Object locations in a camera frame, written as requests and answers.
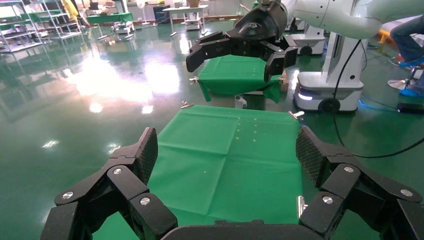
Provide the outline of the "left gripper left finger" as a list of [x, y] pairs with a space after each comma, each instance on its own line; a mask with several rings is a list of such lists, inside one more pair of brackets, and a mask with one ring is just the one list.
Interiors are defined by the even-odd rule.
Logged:
[[119, 213], [139, 239], [162, 239], [178, 220], [148, 188], [157, 158], [157, 132], [148, 127], [136, 143], [114, 150], [100, 170], [55, 197], [40, 238], [91, 240]]

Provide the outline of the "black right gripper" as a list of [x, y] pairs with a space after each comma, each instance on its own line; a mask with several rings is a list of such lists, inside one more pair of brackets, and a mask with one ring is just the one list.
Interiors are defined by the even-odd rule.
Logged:
[[280, 38], [288, 20], [287, 11], [280, 1], [261, 2], [233, 29], [226, 33], [217, 31], [195, 40], [185, 60], [186, 69], [192, 73], [204, 61], [227, 55], [248, 56], [252, 42], [260, 42], [259, 58], [266, 62], [263, 80], [268, 83], [272, 76], [281, 75], [285, 68], [294, 66], [297, 61], [298, 46], [292, 37], [283, 35]]

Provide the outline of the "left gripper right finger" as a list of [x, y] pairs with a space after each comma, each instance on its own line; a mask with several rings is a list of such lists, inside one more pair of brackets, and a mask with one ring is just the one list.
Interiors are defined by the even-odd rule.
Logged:
[[305, 125], [295, 154], [318, 190], [299, 216], [302, 226], [328, 240], [351, 211], [382, 240], [423, 239], [423, 197], [416, 190], [366, 168], [347, 148], [320, 140]]

